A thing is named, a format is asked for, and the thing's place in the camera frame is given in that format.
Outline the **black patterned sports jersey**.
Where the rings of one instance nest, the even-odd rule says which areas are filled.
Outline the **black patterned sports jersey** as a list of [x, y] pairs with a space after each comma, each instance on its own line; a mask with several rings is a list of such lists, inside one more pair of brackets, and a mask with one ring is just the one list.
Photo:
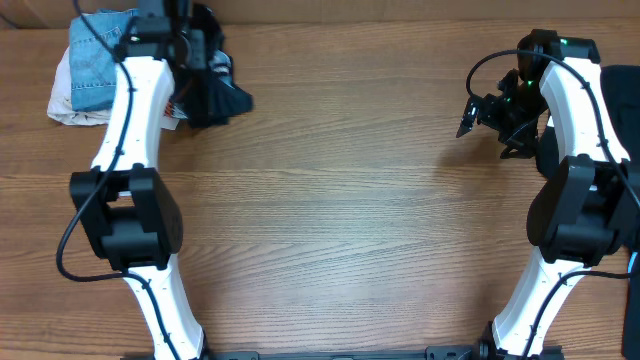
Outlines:
[[176, 77], [166, 114], [191, 128], [227, 125], [232, 117], [253, 110], [253, 97], [234, 82], [233, 58], [224, 52], [225, 36], [214, 12], [194, 3], [190, 25], [203, 32], [206, 68], [184, 70]]

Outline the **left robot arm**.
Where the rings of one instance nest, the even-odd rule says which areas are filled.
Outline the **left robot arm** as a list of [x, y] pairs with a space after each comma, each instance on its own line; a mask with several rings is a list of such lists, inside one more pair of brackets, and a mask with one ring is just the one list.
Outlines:
[[186, 296], [178, 266], [183, 242], [180, 209], [157, 170], [161, 122], [175, 79], [205, 67], [201, 31], [190, 26], [188, 1], [141, 1], [119, 42], [107, 49], [116, 66], [116, 90], [101, 147], [87, 172], [72, 174], [76, 213], [56, 252], [58, 271], [77, 225], [108, 274], [137, 299], [153, 340], [154, 359], [207, 359], [206, 334]]

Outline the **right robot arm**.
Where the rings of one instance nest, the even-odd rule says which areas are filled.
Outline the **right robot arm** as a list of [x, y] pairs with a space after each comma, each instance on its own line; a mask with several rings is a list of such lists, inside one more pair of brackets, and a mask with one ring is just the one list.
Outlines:
[[484, 125], [502, 157], [534, 159], [545, 184], [530, 205], [532, 252], [505, 308], [465, 359], [559, 359], [544, 344], [570, 292], [601, 260], [639, 248], [639, 70], [603, 66], [591, 39], [535, 29], [493, 94], [471, 94], [458, 129]]

